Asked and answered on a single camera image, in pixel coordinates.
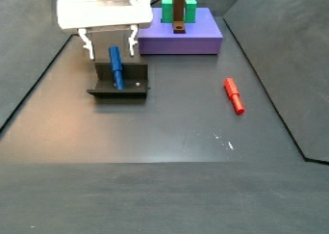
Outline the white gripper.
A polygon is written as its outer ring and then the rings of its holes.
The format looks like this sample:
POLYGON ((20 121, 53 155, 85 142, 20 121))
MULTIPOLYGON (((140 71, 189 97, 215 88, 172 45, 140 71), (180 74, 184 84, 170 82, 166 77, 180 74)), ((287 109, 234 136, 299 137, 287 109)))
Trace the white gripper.
POLYGON ((62 30, 78 29, 84 48, 94 59, 92 41, 82 28, 130 25, 129 55, 134 55, 138 27, 148 27, 152 19, 150 0, 56 0, 57 24, 62 30))

